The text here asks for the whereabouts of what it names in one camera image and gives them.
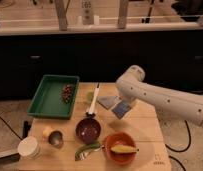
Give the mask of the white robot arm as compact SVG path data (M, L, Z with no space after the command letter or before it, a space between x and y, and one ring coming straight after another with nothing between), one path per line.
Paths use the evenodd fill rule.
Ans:
M116 87L125 101L140 99L203 128L203 95L150 85L143 82L144 78L144 70L132 65L117 79Z

